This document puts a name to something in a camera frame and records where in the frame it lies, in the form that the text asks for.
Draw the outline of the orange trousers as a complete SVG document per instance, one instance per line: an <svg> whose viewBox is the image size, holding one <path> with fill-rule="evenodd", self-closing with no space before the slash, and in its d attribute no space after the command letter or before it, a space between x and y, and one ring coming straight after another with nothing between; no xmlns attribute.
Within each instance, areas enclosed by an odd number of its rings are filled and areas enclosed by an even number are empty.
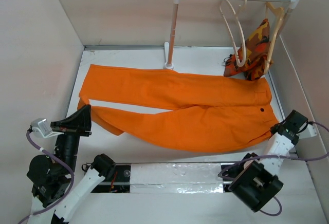
<svg viewBox="0 0 329 224"><path fill-rule="evenodd" d="M164 148L228 153L271 136L278 123L265 78L231 79L165 69L91 65L78 107L91 100L159 108L142 114L92 106L92 120L114 135L128 133Z"/></svg>

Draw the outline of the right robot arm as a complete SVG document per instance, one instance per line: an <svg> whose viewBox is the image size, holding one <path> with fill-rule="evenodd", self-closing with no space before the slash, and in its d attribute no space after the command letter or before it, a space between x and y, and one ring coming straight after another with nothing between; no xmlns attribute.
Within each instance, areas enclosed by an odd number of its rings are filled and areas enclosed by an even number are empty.
<svg viewBox="0 0 329 224"><path fill-rule="evenodd" d="M227 190L253 212L261 211L282 189L279 170L307 126L308 118L296 110L272 126L263 155L248 153L241 161L222 168L219 176L231 181Z"/></svg>

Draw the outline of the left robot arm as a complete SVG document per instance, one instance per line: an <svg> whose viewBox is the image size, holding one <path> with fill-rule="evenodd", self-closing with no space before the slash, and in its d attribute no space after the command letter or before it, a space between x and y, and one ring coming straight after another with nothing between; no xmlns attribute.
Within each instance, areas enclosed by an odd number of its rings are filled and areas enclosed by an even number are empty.
<svg viewBox="0 0 329 224"><path fill-rule="evenodd" d="M81 137L90 136L91 106L82 106L69 117L48 122L31 122L26 138L40 154L29 165L27 177L32 182L30 214L26 223L70 223L75 211L101 182L114 177L115 162L107 155L97 155L85 175L75 185L75 168Z"/></svg>

